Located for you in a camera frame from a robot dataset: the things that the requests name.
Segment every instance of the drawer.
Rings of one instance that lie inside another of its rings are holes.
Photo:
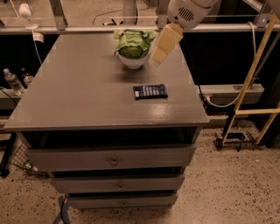
[[[178,190],[184,175],[135,175],[128,177],[53,178],[59,193],[106,193]]]
[[[80,197],[69,198],[72,208],[89,209],[105,207],[162,207],[172,206],[176,202],[177,194],[130,195],[116,197]]]
[[[190,164],[195,145],[181,148],[76,148],[30,149],[27,157],[41,172],[185,167]]]

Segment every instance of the gray tabletop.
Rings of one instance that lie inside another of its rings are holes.
[[[8,131],[197,126],[207,115],[178,46],[159,67],[128,69],[113,34],[61,35],[9,121]],[[136,101],[133,86],[165,84],[167,99]]]

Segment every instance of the floor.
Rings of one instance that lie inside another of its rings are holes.
[[[245,143],[227,143],[217,150],[214,140],[221,135],[225,118],[209,117],[199,135],[197,150],[185,170],[185,181],[172,207],[134,207],[75,210],[63,213],[71,224],[236,224],[280,223],[280,145],[274,149]],[[232,131],[258,135],[253,122],[240,120]],[[17,140],[11,163],[23,145]],[[10,175],[0,178],[1,223],[63,223],[62,195],[50,179],[30,175],[10,164]]]

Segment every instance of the water bottle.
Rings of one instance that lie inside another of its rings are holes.
[[[10,72],[8,68],[5,68],[3,70],[3,73],[4,73],[4,78],[9,83],[12,90],[14,90],[15,95],[23,95],[25,92],[25,88],[23,84],[20,82],[20,80],[18,79],[18,77],[14,73]]]
[[[25,67],[22,67],[22,68],[20,69],[20,72],[21,72],[21,77],[22,77],[22,79],[23,79],[25,85],[26,85],[27,87],[29,87],[30,83],[31,83],[32,80],[34,79],[33,74],[30,73],[30,72],[28,72],[28,71],[26,70]]]

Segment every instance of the white cable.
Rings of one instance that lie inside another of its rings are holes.
[[[255,27],[251,22],[247,22],[249,26],[252,28],[252,35],[253,35],[253,47],[254,47],[254,57],[256,56],[256,36],[255,36]]]
[[[32,29],[32,39],[33,39],[33,43],[34,43],[34,46],[35,46],[36,54],[37,54],[37,56],[38,56],[38,60],[39,60],[39,62],[40,62],[40,65],[42,66],[42,61],[41,61],[41,58],[40,58],[39,53],[38,53],[38,49],[37,49],[37,46],[36,46],[36,42],[35,42],[35,40],[34,40],[34,30],[33,30],[33,29]]]
[[[12,0],[10,0],[10,3],[11,3],[12,8],[14,9],[14,11],[17,14],[17,17],[19,18],[18,12],[17,12],[16,7],[15,7],[14,3],[12,2]]]
[[[240,93],[236,96],[236,98],[232,102],[230,102],[229,104],[226,104],[226,105],[218,105],[218,104],[212,103],[210,101],[210,95],[206,95],[205,98],[210,105],[215,106],[216,108],[226,108],[226,107],[229,107],[230,105],[233,105],[238,100],[239,95],[240,95]]]

